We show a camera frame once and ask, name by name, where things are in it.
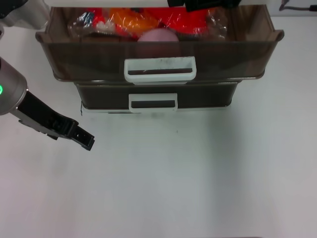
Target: orange packaging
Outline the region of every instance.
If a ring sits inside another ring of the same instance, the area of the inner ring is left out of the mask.
[[[129,8],[111,8],[109,18],[125,31],[136,35],[142,35],[144,32],[157,28],[159,25],[159,21],[146,10],[138,13]]]

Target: white background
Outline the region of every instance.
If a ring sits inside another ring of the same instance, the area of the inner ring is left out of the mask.
[[[35,32],[6,29],[0,56],[96,143],[1,116],[0,237],[317,237],[317,18],[273,23],[285,38],[264,77],[226,110],[82,117]]]

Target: white drawer handle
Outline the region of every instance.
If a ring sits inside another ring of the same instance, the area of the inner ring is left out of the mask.
[[[132,113],[159,113],[177,111],[177,93],[129,94]]]
[[[195,57],[126,59],[124,61],[125,80],[137,85],[185,84],[193,80],[196,73]]]

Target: brown translucent drawer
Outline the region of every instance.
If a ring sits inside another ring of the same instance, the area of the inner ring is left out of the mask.
[[[275,30],[265,5],[226,9],[225,41],[131,42],[119,37],[71,38],[67,30],[77,8],[52,7],[45,32],[36,34],[58,80],[127,84],[126,59],[195,57],[196,82],[260,78],[284,33]]]
[[[129,110],[131,94],[177,94],[178,108],[214,108],[230,105],[238,82],[185,85],[75,84],[83,106],[90,110]]]

